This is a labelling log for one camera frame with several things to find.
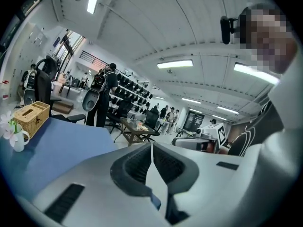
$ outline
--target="mesh chair back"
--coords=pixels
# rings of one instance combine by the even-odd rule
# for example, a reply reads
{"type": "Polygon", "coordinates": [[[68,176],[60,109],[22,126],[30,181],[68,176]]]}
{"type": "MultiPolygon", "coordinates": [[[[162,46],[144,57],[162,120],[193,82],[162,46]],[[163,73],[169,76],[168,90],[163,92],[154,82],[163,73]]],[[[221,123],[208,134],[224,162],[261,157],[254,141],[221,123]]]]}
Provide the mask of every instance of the mesh chair back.
{"type": "Polygon", "coordinates": [[[48,74],[38,70],[35,79],[35,97],[36,101],[50,105],[51,103],[52,83],[48,74]]]}
{"type": "Polygon", "coordinates": [[[145,124],[147,126],[151,127],[152,129],[154,129],[156,127],[156,123],[157,123],[158,118],[159,118],[158,114],[155,114],[151,111],[147,111],[146,112],[145,124]]]}
{"type": "Polygon", "coordinates": [[[120,106],[117,109],[116,116],[117,117],[123,117],[126,118],[128,112],[132,109],[133,104],[131,103],[131,100],[129,98],[123,99],[121,101],[120,106]]]}

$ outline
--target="person standing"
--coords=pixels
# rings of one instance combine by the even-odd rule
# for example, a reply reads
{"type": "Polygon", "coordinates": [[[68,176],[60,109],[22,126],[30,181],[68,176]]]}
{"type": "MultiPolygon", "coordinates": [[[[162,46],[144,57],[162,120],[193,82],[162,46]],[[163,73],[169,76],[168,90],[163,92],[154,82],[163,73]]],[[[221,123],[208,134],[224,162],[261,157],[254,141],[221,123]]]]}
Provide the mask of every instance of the person standing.
{"type": "Polygon", "coordinates": [[[160,112],[160,117],[159,118],[164,119],[165,115],[166,115],[166,112],[168,111],[168,109],[169,109],[168,105],[166,105],[165,108],[162,108],[161,112],[160,112]]]}
{"type": "Polygon", "coordinates": [[[156,105],[154,106],[154,108],[157,109],[157,110],[159,110],[159,104],[156,104],[156,105]]]}
{"type": "Polygon", "coordinates": [[[169,122],[167,131],[166,131],[167,134],[170,134],[170,129],[171,129],[171,127],[172,127],[172,125],[173,125],[173,121],[174,121],[174,119],[175,119],[175,117],[176,117],[176,116],[175,116],[176,113],[175,113],[174,111],[175,111],[175,108],[174,108],[174,107],[171,107],[171,108],[170,108],[170,112],[166,115],[167,122],[169,122]]]}
{"type": "Polygon", "coordinates": [[[115,91],[118,87],[118,79],[115,70],[116,64],[111,63],[109,69],[106,69],[105,71],[100,70],[99,73],[95,75],[91,88],[99,91],[103,83],[105,83],[105,86],[103,91],[99,93],[99,99],[95,107],[88,113],[86,125],[94,126],[94,118],[97,112],[96,126],[104,127],[109,107],[109,91],[115,91]]]}
{"type": "Polygon", "coordinates": [[[174,132],[176,132],[176,126],[177,126],[178,120],[179,120],[179,109],[176,110],[175,119],[173,121],[172,128],[173,128],[174,132]]]}
{"type": "Polygon", "coordinates": [[[85,72],[84,77],[81,79],[81,83],[79,87],[84,88],[86,81],[87,81],[87,72],[85,72]]]}
{"type": "Polygon", "coordinates": [[[24,83],[25,83],[27,77],[31,74],[31,72],[35,71],[35,67],[36,67],[35,64],[31,64],[30,65],[30,70],[25,71],[22,75],[21,82],[20,82],[20,84],[18,86],[18,89],[17,89],[17,94],[20,97],[19,106],[24,106],[24,98],[23,98],[24,97],[24,90],[25,90],[24,83]]]}

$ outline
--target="ceiling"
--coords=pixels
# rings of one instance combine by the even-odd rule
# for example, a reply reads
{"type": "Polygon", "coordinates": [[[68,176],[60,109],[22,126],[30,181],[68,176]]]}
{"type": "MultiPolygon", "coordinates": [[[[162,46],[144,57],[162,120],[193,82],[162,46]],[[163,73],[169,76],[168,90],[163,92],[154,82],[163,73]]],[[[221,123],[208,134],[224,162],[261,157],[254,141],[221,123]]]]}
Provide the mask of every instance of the ceiling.
{"type": "Polygon", "coordinates": [[[188,107],[229,122],[255,116],[272,85],[233,70],[235,62],[257,66],[250,52],[222,43],[221,16],[238,17],[248,3],[271,0],[53,0],[62,26],[108,50],[164,93],[201,104],[188,107]],[[157,63],[191,59],[192,68],[158,69],[157,63]],[[223,106],[238,115],[218,110],[223,106]]]}

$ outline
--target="wooden table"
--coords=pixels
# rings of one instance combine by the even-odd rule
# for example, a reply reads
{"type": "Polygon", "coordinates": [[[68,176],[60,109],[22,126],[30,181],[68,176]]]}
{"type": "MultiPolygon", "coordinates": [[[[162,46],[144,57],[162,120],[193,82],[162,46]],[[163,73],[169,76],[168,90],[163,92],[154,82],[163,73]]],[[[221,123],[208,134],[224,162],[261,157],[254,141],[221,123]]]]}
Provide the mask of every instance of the wooden table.
{"type": "Polygon", "coordinates": [[[137,124],[138,122],[140,122],[137,119],[121,118],[120,121],[121,121],[121,133],[115,138],[114,142],[121,134],[123,134],[123,136],[128,141],[128,146],[131,146],[134,143],[143,142],[143,139],[140,137],[140,135],[147,135],[149,137],[157,133],[155,130],[153,130],[152,128],[148,127],[145,124],[143,124],[142,126],[145,126],[147,128],[146,131],[137,129],[137,124]]]}

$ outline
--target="black office chair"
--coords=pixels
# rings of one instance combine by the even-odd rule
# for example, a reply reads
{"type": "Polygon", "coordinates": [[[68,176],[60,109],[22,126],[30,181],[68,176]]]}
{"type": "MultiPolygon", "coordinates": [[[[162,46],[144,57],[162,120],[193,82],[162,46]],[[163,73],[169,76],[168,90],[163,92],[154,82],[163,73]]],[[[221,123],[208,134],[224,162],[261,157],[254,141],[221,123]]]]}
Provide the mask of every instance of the black office chair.
{"type": "MultiPolygon", "coordinates": [[[[153,130],[156,128],[156,123],[157,123],[157,120],[159,118],[159,114],[155,113],[155,112],[152,112],[152,111],[147,111],[146,112],[146,120],[145,120],[145,123],[148,127],[152,128],[153,130]]],[[[153,136],[159,136],[160,133],[156,130],[156,133],[153,134],[153,136]]],[[[155,140],[153,140],[151,137],[147,136],[147,135],[141,135],[142,138],[143,138],[143,141],[148,141],[150,142],[150,140],[156,142],[155,140]]]]}
{"type": "Polygon", "coordinates": [[[110,133],[113,132],[114,128],[121,130],[120,118],[127,118],[127,114],[132,107],[133,104],[130,98],[126,98],[121,101],[120,106],[117,109],[115,109],[112,113],[107,114],[107,117],[111,122],[105,126],[113,127],[110,133]]]}
{"type": "Polygon", "coordinates": [[[55,61],[47,56],[47,59],[43,59],[42,62],[44,62],[43,70],[40,70],[38,68],[39,64],[41,61],[36,65],[36,77],[35,77],[35,98],[36,101],[40,101],[42,103],[50,105],[50,110],[49,110],[49,116],[55,119],[67,121],[67,122],[72,122],[76,123],[79,120],[85,119],[84,114],[78,114],[78,115],[73,115],[65,118],[63,115],[58,114],[58,115],[52,115],[51,111],[53,108],[54,102],[59,102],[61,101],[60,98],[58,97],[53,97],[51,96],[51,90],[52,90],[52,79],[55,77],[56,73],[54,73],[51,69],[56,70],[56,67],[54,66],[55,61]]]}

